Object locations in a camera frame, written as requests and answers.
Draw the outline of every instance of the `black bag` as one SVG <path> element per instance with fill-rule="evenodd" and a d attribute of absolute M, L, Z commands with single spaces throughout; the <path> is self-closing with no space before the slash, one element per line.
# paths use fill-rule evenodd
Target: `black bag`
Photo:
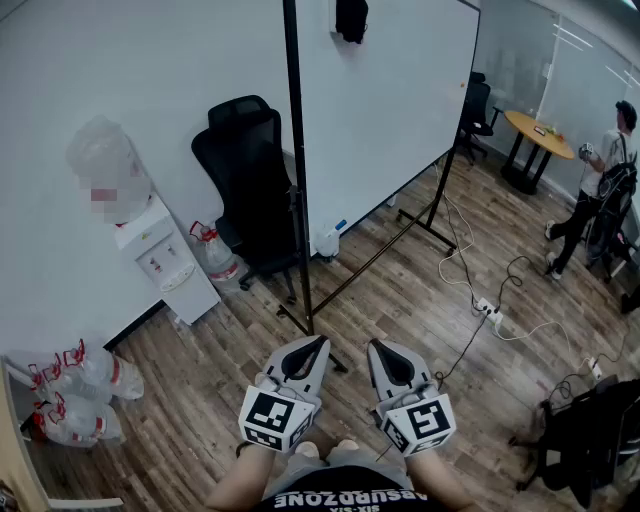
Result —
<path fill-rule="evenodd" d="M 362 43 L 369 6 L 365 0 L 335 0 L 336 31 L 347 43 Z"/>
<path fill-rule="evenodd" d="M 622 198 L 627 193 L 633 195 L 638 174 L 636 170 L 638 154 L 636 153 L 633 161 L 629 162 L 627 160 L 627 143 L 622 134 L 620 134 L 620 141 L 622 142 L 624 162 L 616 164 L 604 172 L 600 183 L 598 183 L 598 199 L 611 201 L 613 204 L 616 204 L 616 197 Z"/>

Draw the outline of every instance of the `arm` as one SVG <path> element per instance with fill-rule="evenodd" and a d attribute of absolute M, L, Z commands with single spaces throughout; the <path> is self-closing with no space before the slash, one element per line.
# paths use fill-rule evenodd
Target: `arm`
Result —
<path fill-rule="evenodd" d="M 205 504 L 220 512 L 250 510 L 262 501 L 276 452 L 255 444 L 247 446 L 215 486 Z"/>
<path fill-rule="evenodd" d="M 435 450 L 407 458 L 407 472 L 418 492 L 433 497 L 451 512 L 480 512 L 458 479 L 447 469 Z"/>
<path fill-rule="evenodd" d="M 594 155 L 587 159 L 587 163 L 593 167 L 593 170 L 599 173 L 603 173 L 605 169 L 605 163 L 598 155 Z"/>
<path fill-rule="evenodd" d="M 615 137 L 611 135 L 611 133 L 607 132 L 602 137 L 602 144 L 600 146 L 600 151 L 596 151 L 590 157 L 585 159 L 593 170 L 599 173 L 603 173 L 606 169 L 606 164 L 604 160 L 600 157 L 600 155 L 608 155 L 611 152 L 611 145 L 615 142 Z"/>

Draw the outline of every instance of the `whiteboard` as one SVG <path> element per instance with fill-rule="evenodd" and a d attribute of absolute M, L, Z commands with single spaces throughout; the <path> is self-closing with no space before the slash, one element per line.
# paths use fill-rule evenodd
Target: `whiteboard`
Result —
<path fill-rule="evenodd" d="M 312 253 L 453 145 L 480 16 L 458 0 L 367 0 L 358 45 L 330 32 L 332 1 L 296 2 Z"/>

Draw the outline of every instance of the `mesh chair backrest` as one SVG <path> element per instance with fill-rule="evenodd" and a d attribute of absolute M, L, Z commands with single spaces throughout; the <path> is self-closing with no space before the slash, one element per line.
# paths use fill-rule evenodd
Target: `mesh chair backrest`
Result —
<path fill-rule="evenodd" d="M 487 84 L 471 82 L 467 88 L 462 117 L 470 122 L 484 124 L 487 122 L 487 101 L 491 87 Z"/>
<path fill-rule="evenodd" d="M 484 73 L 478 73 L 477 71 L 472 71 L 469 77 L 469 82 L 473 82 L 476 84 L 484 83 L 485 80 L 486 77 L 484 76 Z"/>
<path fill-rule="evenodd" d="M 216 105 L 209 110 L 209 131 L 217 134 L 220 131 L 228 130 L 236 124 L 242 124 L 242 116 L 253 112 L 268 112 L 271 110 L 267 102 L 260 96 L 243 96 L 220 105 Z"/>
<path fill-rule="evenodd" d="M 265 226 L 284 229 L 283 219 L 290 217 L 280 114 L 247 96 L 212 108 L 208 117 L 208 141 L 199 158 L 206 160 L 203 167 L 222 197 L 225 217 L 245 242 L 259 243 Z"/>

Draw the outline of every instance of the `white t-shirt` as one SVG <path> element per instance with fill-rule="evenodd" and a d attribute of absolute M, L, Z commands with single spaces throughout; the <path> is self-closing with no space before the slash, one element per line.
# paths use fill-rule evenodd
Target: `white t-shirt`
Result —
<path fill-rule="evenodd" d="M 627 162 L 632 162 L 637 155 L 637 151 L 632 146 L 631 137 L 618 130 L 609 130 L 602 137 L 602 145 L 595 151 L 604 162 L 604 172 L 625 161 L 620 135 L 624 137 L 627 145 Z M 602 178 L 602 173 L 596 172 L 590 164 L 587 164 L 580 181 L 580 189 L 591 197 L 597 197 L 600 178 Z"/>

